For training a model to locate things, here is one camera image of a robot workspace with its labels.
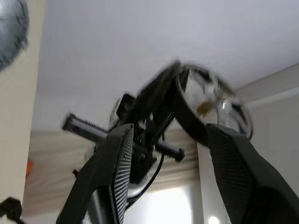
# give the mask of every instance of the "black cable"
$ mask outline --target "black cable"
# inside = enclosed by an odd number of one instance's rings
[[[134,197],[127,198],[128,205],[126,206],[126,210],[128,208],[130,208],[144,194],[144,192],[150,187],[150,185],[154,182],[155,178],[158,176],[158,173],[160,172],[160,169],[163,165],[164,156],[165,155],[163,153],[162,156],[161,156],[159,165],[157,167],[157,170],[155,171],[155,173],[152,176],[152,178],[150,179],[150,181],[146,184],[145,188],[138,195],[136,195]]]

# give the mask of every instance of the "white ceiling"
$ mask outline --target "white ceiling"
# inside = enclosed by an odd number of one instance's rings
[[[105,122],[172,59],[241,87],[299,62],[298,0],[49,0],[33,129]]]

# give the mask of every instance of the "white curtain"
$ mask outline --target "white curtain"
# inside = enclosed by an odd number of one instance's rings
[[[199,179],[196,142],[183,130],[169,130],[166,142],[185,150],[180,163],[165,158],[149,190],[177,187]],[[73,169],[79,169],[94,144],[74,134],[62,132],[32,133],[29,159],[34,163],[26,178],[23,216],[60,210],[75,182]]]

